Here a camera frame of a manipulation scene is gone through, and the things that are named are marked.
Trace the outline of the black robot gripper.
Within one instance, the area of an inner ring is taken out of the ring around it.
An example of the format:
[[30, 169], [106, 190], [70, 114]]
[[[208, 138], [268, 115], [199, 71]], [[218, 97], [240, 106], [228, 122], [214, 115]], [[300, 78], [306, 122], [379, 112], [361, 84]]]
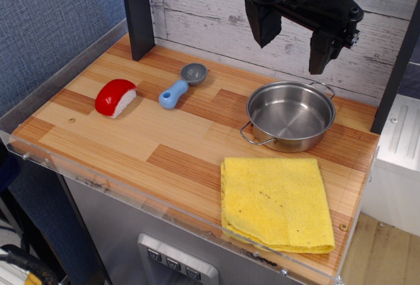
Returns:
[[282, 17], [314, 31], [309, 59], [312, 75], [322, 74], [343, 47], [349, 49], [358, 41], [356, 27], [364, 17], [354, 0], [245, 0], [245, 11], [261, 48], [281, 32]]

